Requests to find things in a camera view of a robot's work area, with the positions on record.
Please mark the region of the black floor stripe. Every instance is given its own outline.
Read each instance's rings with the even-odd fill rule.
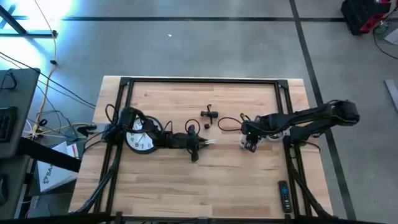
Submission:
[[[305,41],[303,27],[301,26],[299,12],[297,11],[295,0],[289,0],[290,6],[292,8],[293,17],[295,18],[295,25],[297,29],[298,39],[300,41],[300,45],[303,51],[303,56],[305,60],[305,64],[307,66],[308,75],[310,77],[311,86],[315,95],[315,101],[317,105],[322,105],[322,95],[319,88],[318,80],[315,76],[315,71],[313,69],[313,64],[310,57],[310,52],[308,51],[307,43]],[[346,183],[345,175],[343,172],[343,167],[341,166],[340,157],[338,155],[338,151],[336,148],[336,143],[333,138],[333,134],[331,130],[325,132],[326,141],[328,143],[333,167],[335,169],[337,183],[340,189],[341,197],[343,199],[344,208],[346,210],[346,215],[349,220],[356,220],[355,210],[353,206],[353,202],[351,201],[351,196],[349,195],[348,186]]]
[[[16,20],[28,20],[28,16],[13,16]],[[255,22],[255,21],[277,21],[277,22],[294,22],[293,17],[101,17],[101,16],[66,16],[61,18],[62,21],[97,21],[97,22],[123,22],[123,21],[238,21],[238,22]],[[321,18],[308,17],[300,18],[302,22],[345,22],[344,18]]]

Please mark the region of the wooden table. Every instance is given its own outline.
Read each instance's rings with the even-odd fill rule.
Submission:
[[[108,123],[104,108],[114,104],[121,77],[104,77],[93,122]],[[309,108],[303,80],[289,79],[294,111]],[[200,151],[197,163],[190,161],[186,150],[158,149],[139,155],[126,144],[119,166],[113,202],[113,213],[138,217],[214,217],[214,218],[284,218],[277,182],[286,180],[287,169],[281,142],[262,142],[255,153],[239,148],[239,135],[224,132],[216,123],[205,130],[209,118],[200,111],[211,103],[219,118],[239,118],[244,113],[255,115],[276,113],[273,86],[257,84],[214,83],[135,83],[132,106],[164,125],[172,120],[174,132],[184,132],[188,119],[197,119],[200,136],[215,139],[216,144]],[[239,127],[226,120],[225,128]],[[106,144],[97,144],[86,151],[81,163],[70,210],[81,207],[96,188]],[[328,212],[330,198],[318,149],[302,147],[307,184]],[[302,195],[297,186],[300,212],[304,214]],[[106,204],[107,190],[102,199]]]

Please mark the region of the black remote control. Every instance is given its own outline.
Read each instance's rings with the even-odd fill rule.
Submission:
[[[282,202],[282,209],[284,213],[291,213],[292,204],[290,202],[289,187],[287,186],[287,182],[281,180],[278,182],[278,185],[279,185],[280,201]]]

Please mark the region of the gray floor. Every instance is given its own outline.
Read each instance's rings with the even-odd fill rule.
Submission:
[[[39,1],[48,17],[60,16],[262,16],[292,17],[289,0],[140,0]],[[342,17],[341,0],[296,0],[300,17]],[[40,12],[20,3],[14,15],[31,29],[46,29]],[[294,22],[74,22],[50,21],[59,31],[58,69],[53,79],[95,103],[104,75],[303,78],[310,104],[315,98]],[[396,77],[398,63],[382,54],[371,34],[352,36],[342,22],[303,22],[303,31],[324,101],[349,99],[361,121],[333,128],[348,187],[359,220],[396,222],[398,165],[395,150],[398,114],[383,79]],[[2,52],[48,73],[51,39],[0,38]],[[398,47],[379,40],[398,55]],[[12,64],[0,60],[0,69]],[[93,110],[49,91],[50,101],[72,122],[90,122]],[[30,110],[34,118],[42,94]],[[51,125],[57,127],[54,117]],[[49,138],[57,143],[60,138]],[[327,149],[324,139],[320,143]],[[322,160],[333,210],[344,217],[328,150]],[[60,204],[60,211],[68,200]],[[44,207],[42,215],[48,215]]]

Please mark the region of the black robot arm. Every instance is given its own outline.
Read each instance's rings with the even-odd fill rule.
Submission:
[[[254,121],[243,121],[242,134],[246,135],[244,148],[255,152],[261,138],[272,136],[289,129],[292,143],[305,141],[311,135],[321,135],[335,125],[352,126],[359,121],[354,103],[348,100],[332,100],[319,107],[292,114],[274,113],[257,116]],[[306,126],[296,124],[308,123]]]
[[[198,123],[199,130],[196,133],[194,125],[187,127],[189,121],[196,120],[191,119],[187,121],[185,124],[185,131],[187,133],[174,134],[172,131],[159,131],[151,119],[144,120],[142,129],[145,130],[153,140],[154,146],[169,149],[187,149],[191,154],[191,161],[196,162],[199,160],[199,149],[207,146],[207,144],[205,144],[207,139],[199,137],[200,124]]]

